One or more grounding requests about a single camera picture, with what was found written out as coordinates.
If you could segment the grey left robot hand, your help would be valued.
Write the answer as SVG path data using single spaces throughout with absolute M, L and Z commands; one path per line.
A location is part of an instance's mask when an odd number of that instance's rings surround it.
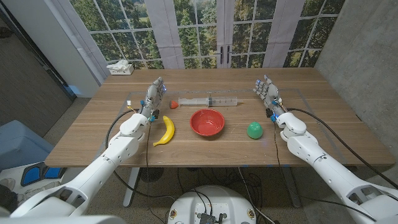
M 141 114 L 150 118 L 155 110 L 160 108 L 163 96 L 167 91 L 162 77 L 156 79 L 147 89 Z

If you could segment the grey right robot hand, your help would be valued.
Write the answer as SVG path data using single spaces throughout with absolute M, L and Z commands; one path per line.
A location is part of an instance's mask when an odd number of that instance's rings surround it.
M 263 80 L 256 80 L 253 92 L 263 101 L 267 117 L 274 116 L 277 118 L 286 112 L 282 106 L 282 98 L 277 87 L 267 75 L 264 75 Z

